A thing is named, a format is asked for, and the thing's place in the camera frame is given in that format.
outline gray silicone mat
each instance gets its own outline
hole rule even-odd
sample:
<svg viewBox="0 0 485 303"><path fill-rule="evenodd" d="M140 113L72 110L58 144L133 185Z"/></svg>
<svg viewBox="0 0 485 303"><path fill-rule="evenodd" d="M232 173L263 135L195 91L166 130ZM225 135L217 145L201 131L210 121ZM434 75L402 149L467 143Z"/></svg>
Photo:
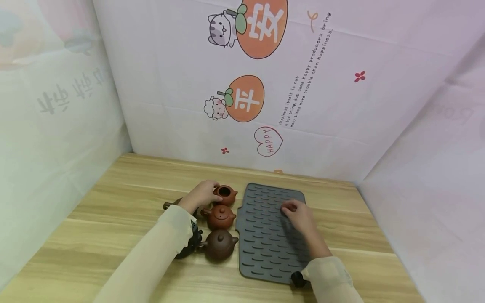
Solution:
<svg viewBox="0 0 485 303"><path fill-rule="evenodd" d="M238 209L239 271L244 277L290 284L310 257L303 236L281 212L284 201L305 202L300 191L249 183Z"/></svg>

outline white backdrop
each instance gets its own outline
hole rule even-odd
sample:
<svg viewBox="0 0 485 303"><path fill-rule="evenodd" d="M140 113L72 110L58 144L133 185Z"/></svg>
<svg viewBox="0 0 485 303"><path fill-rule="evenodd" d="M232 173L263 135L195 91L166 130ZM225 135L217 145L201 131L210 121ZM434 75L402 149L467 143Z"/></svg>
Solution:
<svg viewBox="0 0 485 303"><path fill-rule="evenodd" d="M485 300L485 36L360 184L429 303Z"/></svg>
<svg viewBox="0 0 485 303"><path fill-rule="evenodd" d="M95 1L135 152L361 181L485 30L476 0L243 4Z"/></svg>
<svg viewBox="0 0 485 303"><path fill-rule="evenodd" d="M0 289L131 150L90 0L0 0Z"/></svg>

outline beige sleeve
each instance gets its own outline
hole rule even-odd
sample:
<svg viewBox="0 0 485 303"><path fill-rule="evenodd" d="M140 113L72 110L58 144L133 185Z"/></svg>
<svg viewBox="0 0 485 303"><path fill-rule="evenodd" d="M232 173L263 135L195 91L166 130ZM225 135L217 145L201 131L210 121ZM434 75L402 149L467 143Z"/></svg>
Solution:
<svg viewBox="0 0 485 303"><path fill-rule="evenodd" d="M187 246L195 221L183 208L170 206L121 262L94 302L148 302L170 263Z"/></svg>
<svg viewBox="0 0 485 303"><path fill-rule="evenodd" d="M318 303L363 303L347 270L335 256L311 260L302 271Z"/></svg>

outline teapot lid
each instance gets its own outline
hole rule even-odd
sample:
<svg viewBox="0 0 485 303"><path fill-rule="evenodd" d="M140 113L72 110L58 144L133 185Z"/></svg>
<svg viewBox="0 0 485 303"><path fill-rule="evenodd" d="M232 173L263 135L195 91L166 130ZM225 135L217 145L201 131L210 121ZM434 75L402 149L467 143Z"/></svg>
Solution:
<svg viewBox="0 0 485 303"><path fill-rule="evenodd" d="M232 215L232 210L225 205L216 205L212 208L212 213L217 219L225 220Z"/></svg>

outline small red flower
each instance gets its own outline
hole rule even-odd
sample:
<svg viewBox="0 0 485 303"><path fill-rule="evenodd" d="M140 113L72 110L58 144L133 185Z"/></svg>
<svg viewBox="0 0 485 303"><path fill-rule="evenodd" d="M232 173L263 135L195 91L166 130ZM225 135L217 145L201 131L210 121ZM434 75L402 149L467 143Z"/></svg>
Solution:
<svg viewBox="0 0 485 303"><path fill-rule="evenodd" d="M355 83L359 82L359 80L365 80L365 70L363 70L360 73L356 73L356 80L354 81Z"/></svg>

